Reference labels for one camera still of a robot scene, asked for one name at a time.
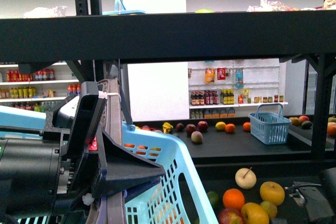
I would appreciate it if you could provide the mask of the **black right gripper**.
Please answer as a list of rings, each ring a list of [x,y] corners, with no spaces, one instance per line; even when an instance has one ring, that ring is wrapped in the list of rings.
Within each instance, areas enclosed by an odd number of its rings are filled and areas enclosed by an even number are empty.
[[[319,173],[319,183],[293,182],[285,190],[305,208],[308,221],[335,221],[335,168]]]

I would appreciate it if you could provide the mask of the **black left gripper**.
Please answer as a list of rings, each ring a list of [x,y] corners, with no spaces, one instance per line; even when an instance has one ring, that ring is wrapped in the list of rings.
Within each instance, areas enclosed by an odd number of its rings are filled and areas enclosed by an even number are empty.
[[[81,85],[53,110],[53,138],[59,142],[53,223],[126,223],[125,203],[158,184],[161,165],[120,145],[101,125],[109,96],[94,81]]]

